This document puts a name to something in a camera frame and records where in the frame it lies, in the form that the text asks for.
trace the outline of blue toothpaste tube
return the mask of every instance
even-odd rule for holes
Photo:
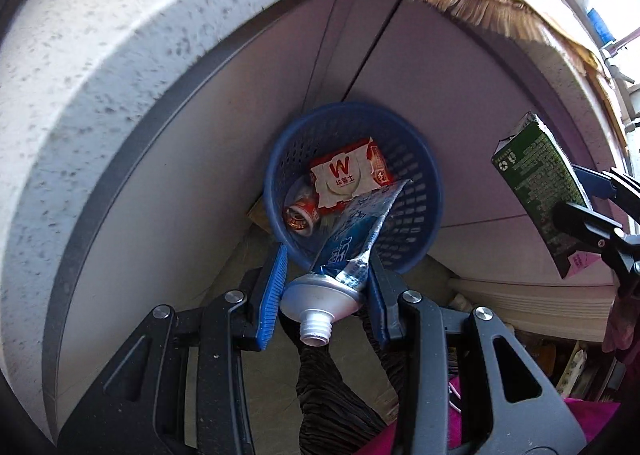
[[[332,323],[357,311],[369,275],[369,256],[402,180],[355,197],[324,242],[311,272],[285,287],[280,310],[300,322],[300,339],[327,345]]]

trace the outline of red and white food box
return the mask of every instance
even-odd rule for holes
[[[372,138],[314,159],[310,166],[321,214],[342,210],[354,197],[393,183]]]

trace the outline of blue plastic basket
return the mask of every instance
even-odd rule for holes
[[[264,203],[276,238],[291,258],[309,269],[323,237],[302,237],[282,219],[285,197],[312,159],[357,140],[372,137],[396,180],[413,179],[392,207],[376,248],[382,263],[398,273],[409,271],[433,242],[442,215],[442,187],[437,166],[420,133],[393,112],[363,103],[334,103],[298,118],[271,152],[264,179]]]

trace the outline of metal screw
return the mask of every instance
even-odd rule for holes
[[[154,315],[154,318],[164,320],[164,318],[169,318],[171,308],[168,305],[158,305],[152,314]]]
[[[489,321],[494,317],[494,311],[488,307],[478,307],[474,312],[482,321]]]
[[[225,294],[225,300],[229,303],[240,303],[244,300],[244,293],[242,293],[242,291],[238,291],[238,289],[234,289],[233,291],[229,291]]]
[[[418,303],[422,300],[422,295],[418,291],[404,291],[402,293],[402,299],[409,303]]]

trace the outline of pink clothing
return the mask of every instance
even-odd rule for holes
[[[451,383],[458,388],[457,378]],[[564,401],[580,424],[587,442],[599,434],[620,405],[619,403],[592,403],[580,399],[565,399]],[[393,422],[354,455],[390,455],[395,434],[396,423]],[[449,406],[449,449],[460,446],[461,443],[462,419],[460,414]]]

